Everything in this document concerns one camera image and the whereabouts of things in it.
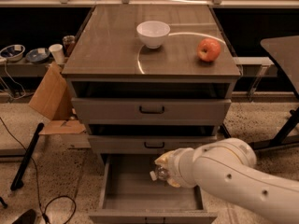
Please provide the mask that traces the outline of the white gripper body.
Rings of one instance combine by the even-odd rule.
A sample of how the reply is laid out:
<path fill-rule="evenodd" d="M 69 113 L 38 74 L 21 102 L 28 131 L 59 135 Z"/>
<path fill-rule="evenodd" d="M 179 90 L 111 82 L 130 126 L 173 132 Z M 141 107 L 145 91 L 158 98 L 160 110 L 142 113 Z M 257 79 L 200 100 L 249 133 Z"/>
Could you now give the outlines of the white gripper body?
<path fill-rule="evenodd" d="M 190 147 L 174 150 L 168 159 L 170 177 L 183 188 L 196 186 L 192 173 L 194 150 Z"/>

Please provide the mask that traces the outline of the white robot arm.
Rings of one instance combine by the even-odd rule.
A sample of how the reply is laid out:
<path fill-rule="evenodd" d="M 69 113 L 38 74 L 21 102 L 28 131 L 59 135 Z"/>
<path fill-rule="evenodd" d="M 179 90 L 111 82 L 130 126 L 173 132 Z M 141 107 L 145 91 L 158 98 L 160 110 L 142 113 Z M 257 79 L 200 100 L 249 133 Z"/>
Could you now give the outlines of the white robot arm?
<path fill-rule="evenodd" d="M 250 210 L 274 224 L 299 224 L 299 182 L 254 168 L 256 155 L 237 138 L 168 151 L 151 174 L 176 188 L 194 188 Z"/>

